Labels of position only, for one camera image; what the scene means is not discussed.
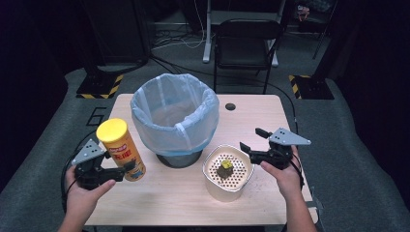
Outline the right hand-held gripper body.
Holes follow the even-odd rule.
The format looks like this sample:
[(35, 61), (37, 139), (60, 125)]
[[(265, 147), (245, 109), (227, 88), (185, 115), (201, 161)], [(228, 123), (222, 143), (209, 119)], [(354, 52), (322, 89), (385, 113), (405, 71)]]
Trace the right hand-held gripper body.
[(272, 132), (270, 138), (267, 139), (269, 149), (267, 151), (254, 151), (257, 155), (257, 161), (250, 161), (253, 164), (260, 164), (266, 161), (277, 169), (285, 169), (292, 160), (292, 145), (310, 145), (311, 141), (300, 135), (284, 129), (278, 128)]

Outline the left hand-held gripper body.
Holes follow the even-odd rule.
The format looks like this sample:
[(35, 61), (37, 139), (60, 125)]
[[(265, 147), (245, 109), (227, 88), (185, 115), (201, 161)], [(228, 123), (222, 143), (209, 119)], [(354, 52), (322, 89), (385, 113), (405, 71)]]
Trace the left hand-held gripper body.
[(74, 176), (84, 189), (95, 189), (108, 180), (122, 182), (125, 176), (123, 167), (103, 168), (105, 160), (101, 148), (93, 139), (89, 139), (76, 153), (71, 164), (75, 166)]

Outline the yellow chip can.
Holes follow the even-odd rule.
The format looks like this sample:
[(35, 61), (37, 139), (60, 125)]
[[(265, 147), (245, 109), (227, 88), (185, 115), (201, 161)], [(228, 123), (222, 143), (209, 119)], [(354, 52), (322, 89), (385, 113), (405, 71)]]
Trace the yellow chip can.
[(135, 169), (125, 174), (126, 180), (134, 182), (144, 176), (145, 164), (136, 149), (125, 120), (112, 118), (104, 121), (98, 126), (96, 136), (118, 167), (123, 167), (129, 161), (135, 161)]

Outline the white strainer container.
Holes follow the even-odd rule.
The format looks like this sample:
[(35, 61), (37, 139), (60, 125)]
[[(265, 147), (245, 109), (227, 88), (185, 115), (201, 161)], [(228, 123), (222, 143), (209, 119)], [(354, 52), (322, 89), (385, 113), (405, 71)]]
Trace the white strainer container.
[[(223, 160), (233, 163), (233, 174), (222, 179), (217, 169)], [(254, 165), (249, 155), (227, 144), (219, 145), (205, 159), (202, 172), (205, 177), (205, 186), (212, 197), (221, 202), (232, 202), (238, 199), (254, 171)]]

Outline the dark trash bin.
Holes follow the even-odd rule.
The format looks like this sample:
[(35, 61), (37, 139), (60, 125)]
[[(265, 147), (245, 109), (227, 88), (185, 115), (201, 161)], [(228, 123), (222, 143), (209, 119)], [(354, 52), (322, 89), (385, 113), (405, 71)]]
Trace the dark trash bin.
[(202, 155), (202, 150), (182, 156), (163, 156), (157, 154), (158, 160), (170, 168), (185, 168), (196, 163)]

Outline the trash bin with blue bag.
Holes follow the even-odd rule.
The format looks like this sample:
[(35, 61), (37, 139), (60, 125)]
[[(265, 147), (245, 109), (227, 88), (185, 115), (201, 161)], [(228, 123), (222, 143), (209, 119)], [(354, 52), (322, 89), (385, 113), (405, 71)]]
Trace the trash bin with blue bag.
[(132, 96), (132, 120), (142, 143), (165, 157), (203, 150), (220, 118), (216, 93), (195, 76), (161, 74)]

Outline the person's right hand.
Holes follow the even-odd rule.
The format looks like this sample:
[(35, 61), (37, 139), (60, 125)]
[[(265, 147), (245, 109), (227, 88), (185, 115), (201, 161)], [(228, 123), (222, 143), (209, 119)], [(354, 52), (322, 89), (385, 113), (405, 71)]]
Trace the person's right hand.
[(284, 197), (290, 193), (302, 193), (301, 188), (301, 164), (298, 155), (298, 150), (295, 145), (292, 148), (292, 160), (290, 165), (283, 169), (277, 169), (266, 161), (262, 161), (260, 166), (263, 170), (276, 178), (279, 192)]

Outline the person's left hand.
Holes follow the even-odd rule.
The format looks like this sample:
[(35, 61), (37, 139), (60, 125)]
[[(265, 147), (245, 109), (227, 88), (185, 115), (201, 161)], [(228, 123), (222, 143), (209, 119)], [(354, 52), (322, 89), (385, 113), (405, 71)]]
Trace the person's left hand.
[(72, 166), (66, 172), (66, 181), (72, 185), (68, 190), (66, 215), (80, 215), (88, 219), (94, 212), (99, 199), (109, 192), (116, 182), (108, 180), (101, 186), (88, 190), (74, 183), (74, 171), (75, 167)]

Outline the grey table edge clamp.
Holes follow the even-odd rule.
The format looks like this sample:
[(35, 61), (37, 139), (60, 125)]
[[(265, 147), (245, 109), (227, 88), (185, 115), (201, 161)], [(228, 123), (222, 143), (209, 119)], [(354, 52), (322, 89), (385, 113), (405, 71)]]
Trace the grey table edge clamp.
[(311, 199), (307, 202), (307, 207), (315, 212), (315, 216), (313, 217), (314, 222), (320, 222), (323, 215), (324, 206), (316, 195), (311, 195)]

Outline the black stand base striped tape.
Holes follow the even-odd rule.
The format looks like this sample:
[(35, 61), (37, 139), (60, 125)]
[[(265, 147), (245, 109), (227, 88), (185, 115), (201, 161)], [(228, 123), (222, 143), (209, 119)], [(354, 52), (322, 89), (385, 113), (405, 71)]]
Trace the black stand base striped tape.
[(113, 98), (124, 77), (121, 72), (103, 71), (97, 66), (87, 66), (84, 70), (86, 76), (76, 90), (76, 96), (82, 99)]
[(333, 100), (326, 76), (329, 69), (320, 63), (312, 75), (289, 75), (289, 81), (296, 99), (299, 100)]

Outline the black folding chair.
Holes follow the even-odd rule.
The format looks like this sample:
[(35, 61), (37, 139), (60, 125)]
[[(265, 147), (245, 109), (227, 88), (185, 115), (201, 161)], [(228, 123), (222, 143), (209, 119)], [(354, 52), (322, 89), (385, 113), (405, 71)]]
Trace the black folding chair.
[(217, 90), (218, 69), (265, 71), (265, 94), (282, 32), (281, 25), (271, 19), (234, 18), (222, 22), (216, 32), (213, 89)]

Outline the dark cabinet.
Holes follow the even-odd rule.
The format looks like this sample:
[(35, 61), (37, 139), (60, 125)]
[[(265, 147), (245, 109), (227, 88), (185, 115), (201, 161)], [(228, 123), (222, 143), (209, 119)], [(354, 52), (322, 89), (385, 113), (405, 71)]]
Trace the dark cabinet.
[(144, 0), (82, 0), (103, 62), (143, 66), (151, 53), (151, 20)]

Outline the colourful small background item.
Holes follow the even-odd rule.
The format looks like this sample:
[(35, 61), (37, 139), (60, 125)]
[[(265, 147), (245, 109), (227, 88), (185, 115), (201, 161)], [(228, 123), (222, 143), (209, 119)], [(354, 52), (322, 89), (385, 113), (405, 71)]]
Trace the colourful small background item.
[(305, 21), (310, 14), (310, 10), (307, 6), (298, 5), (296, 8), (296, 13), (300, 21)]

